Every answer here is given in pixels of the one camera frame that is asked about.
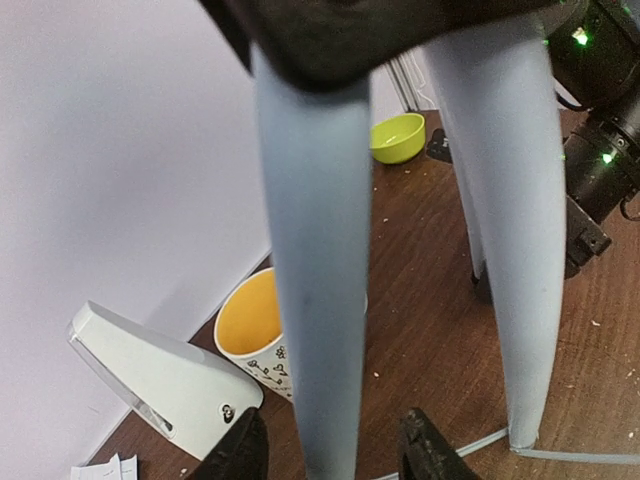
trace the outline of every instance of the white paper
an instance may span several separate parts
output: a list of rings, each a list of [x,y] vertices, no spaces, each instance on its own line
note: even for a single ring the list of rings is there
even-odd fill
[[[116,453],[109,463],[71,467],[71,480],[138,480],[138,456],[121,462]]]
[[[71,480],[123,480],[120,468],[120,457],[116,453],[109,463],[71,467]]]
[[[120,462],[122,480],[138,480],[138,456]]]

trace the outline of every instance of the paper cup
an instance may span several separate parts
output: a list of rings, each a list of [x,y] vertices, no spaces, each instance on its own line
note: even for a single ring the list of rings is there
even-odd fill
[[[278,395],[293,400],[273,268],[247,278],[229,295],[213,337],[225,357]]]

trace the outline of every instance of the green bowl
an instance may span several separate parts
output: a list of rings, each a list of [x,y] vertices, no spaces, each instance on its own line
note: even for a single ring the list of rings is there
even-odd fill
[[[394,165],[415,157],[426,143],[424,117],[405,113],[371,129],[371,153],[380,163]]]

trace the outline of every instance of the brown floor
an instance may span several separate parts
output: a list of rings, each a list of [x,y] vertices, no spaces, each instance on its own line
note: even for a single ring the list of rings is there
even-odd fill
[[[563,114],[563,127],[570,129],[578,120],[575,114]],[[429,132],[438,125],[437,114],[427,114]],[[614,245],[566,283],[539,448],[640,452],[638,227],[613,213],[605,229]],[[396,167],[376,165],[371,238],[358,479],[397,470],[397,419],[410,407],[421,407],[456,447],[506,425],[493,311],[477,301],[470,284],[451,167],[426,157]],[[209,322],[194,343],[213,349],[211,334]],[[291,406],[268,392],[261,415],[269,428],[269,478],[302,479]],[[138,454],[141,480],[186,477],[198,464],[135,415],[93,462],[107,461],[115,452]],[[640,466],[520,458],[509,452],[506,440],[467,461],[486,479],[640,477]]]

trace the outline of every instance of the white device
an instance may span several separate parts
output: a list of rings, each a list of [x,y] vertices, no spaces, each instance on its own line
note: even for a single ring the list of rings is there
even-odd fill
[[[134,412],[198,460],[264,398],[258,384],[226,360],[92,302],[72,320],[68,340]]]

